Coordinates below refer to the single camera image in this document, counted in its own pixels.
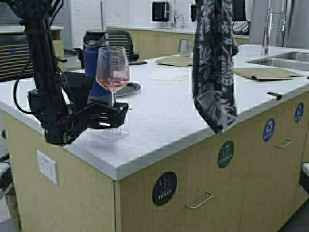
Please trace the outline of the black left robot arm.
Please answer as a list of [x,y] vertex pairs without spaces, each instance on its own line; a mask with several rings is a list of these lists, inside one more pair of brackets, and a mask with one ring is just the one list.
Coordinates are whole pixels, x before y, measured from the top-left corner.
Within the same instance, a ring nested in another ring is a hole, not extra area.
[[63,6],[61,0],[8,0],[6,5],[25,28],[35,88],[28,92],[29,115],[40,121],[49,144],[68,145],[86,129],[113,129],[123,125],[128,104],[89,100],[94,79],[58,67],[51,24]]

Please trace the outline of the robot base right corner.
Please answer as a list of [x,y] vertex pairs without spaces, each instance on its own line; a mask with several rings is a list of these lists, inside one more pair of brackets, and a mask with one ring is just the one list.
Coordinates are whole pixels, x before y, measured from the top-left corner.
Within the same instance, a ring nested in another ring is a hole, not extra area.
[[302,165],[299,184],[307,193],[309,192],[309,164],[308,163],[303,163]]

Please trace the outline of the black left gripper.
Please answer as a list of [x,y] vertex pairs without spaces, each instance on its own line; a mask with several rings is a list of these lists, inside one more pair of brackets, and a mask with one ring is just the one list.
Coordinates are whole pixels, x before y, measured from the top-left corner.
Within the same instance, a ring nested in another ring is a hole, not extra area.
[[63,135],[80,135],[86,129],[114,129],[124,124],[129,105],[117,102],[108,106],[101,102],[91,102],[80,110],[75,110],[67,118],[61,119]]

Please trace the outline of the robot base left corner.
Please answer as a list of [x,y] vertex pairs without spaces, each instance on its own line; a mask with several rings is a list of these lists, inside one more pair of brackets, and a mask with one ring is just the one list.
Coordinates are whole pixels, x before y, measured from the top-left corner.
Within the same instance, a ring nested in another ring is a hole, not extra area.
[[12,188],[13,177],[12,169],[9,163],[0,163],[0,199],[2,199]]

